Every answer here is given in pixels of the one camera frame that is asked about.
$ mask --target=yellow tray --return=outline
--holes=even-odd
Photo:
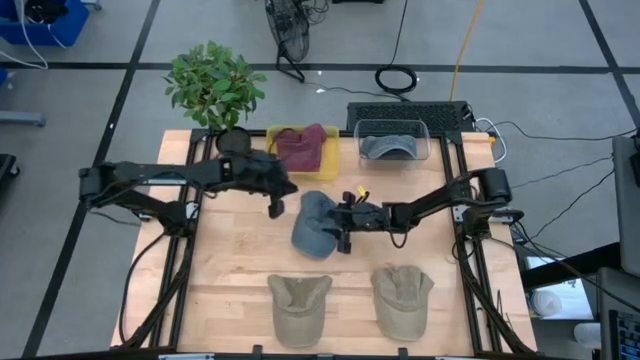
[[[277,155],[276,146],[271,147],[273,137],[284,129],[293,129],[300,133],[306,126],[298,125],[273,125],[267,128],[267,142],[265,151]],[[327,133],[327,140],[322,144],[322,160],[320,169],[315,172],[289,172],[289,175],[312,180],[334,180],[340,172],[340,129],[336,126],[322,126]]]

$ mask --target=fan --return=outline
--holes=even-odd
[[[304,75],[294,64],[302,61],[309,52],[309,21],[301,2],[302,0],[266,0],[265,7],[271,33],[278,44],[276,69],[304,82]],[[285,58],[297,75],[281,69],[280,58]]]

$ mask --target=wooden tabletop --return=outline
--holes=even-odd
[[[167,131],[158,163],[184,164],[189,137],[190,131]],[[493,166],[486,134],[465,133],[463,140],[469,170]],[[278,219],[269,219],[268,199],[260,196],[228,191],[218,194],[215,200],[204,199],[179,351],[247,353],[254,344],[261,344],[265,353],[393,355],[399,347],[406,347],[410,355],[473,355],[462,279],[451,255],[454,232],[450,210],[423,219],[409,233],[407,245],[401,250],[393,247],[386,233],[353,233],[352,254],[334,252],[324,261],[303,257],[291,246],[300,196],[306,191],[321,190],[339,201],[343,191],[356,192],[361,185],[371,192],[369,201],[380,204],[412,201],[445,183],[437,140],[432,140],[428,160],[415,169],[395,172],[363,170],[353,140],[336,141],[341,147],[339,177],[332,182],[293,178],[300,191],[285,197],[286,211]],[[264,138],[254,138],[253,147],[263,148]],[[450,154],[456,164],[453,148]],[[178,188],[154,187],[150,195],[164,201],[175,200]],[[507,226],[492,225],[491,229],[494,238],[511,243]],[[143,224],[135,254],[161,232],[155,221]],[[167,244],[168,241],[159,243],[138,263],[129,288],[127,336],[157,300]],[[523,342],[535,349],[513,249],[491,241],[485,241],[483,246],[494,300],[497,291],[501,291],[505,317]],[[416,342],[388,339],[377,327],[370,276],[374,269],[389,265],[416,265],[435,282],[429,294],[427,331]],[[270,274],[301,277],[326,274],[333,278],[323,336],[314,347],[289,349],[278,343],[266,280]],[[165,316],[169,320],[165,324],[170,324],[172,305]],[[484,348],[489,349],[481,310],[478,318]],[[168,330],[169,326],[164,326],[162,343],[167,343]],[[113,339],[114,344],[120,343],[117,336]]]

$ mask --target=blue bin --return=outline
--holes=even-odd
[[[51,24],[29,24],[26,23],[29,40],[36,46],[60,46],[55,39],[58,39],[64,46],[75,44],[80,31],[89,18],[89,10],[80,0],[58,0],[64,2],[69,13],[59,17],[55,23]],[[0,18],[9,19],[11,22],[0,22],[0,36],[13,45],[27,45],[27,40],[22,32],[20,15],[16,11],[14,0],[0,0]]]
[[[7,80],[7,70],[0,68],[0,86]]]

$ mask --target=khaki baseball cap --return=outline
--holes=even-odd
[[[422,337],[433,281],[416,266],[400,266],[374,271],[371,282],[380,331],[396,340]]]
[[[273,293],[273,326],[278,341],[292,348],[315,345],[324,328],[325,297],[331,278],[270,275],[267,282]]]

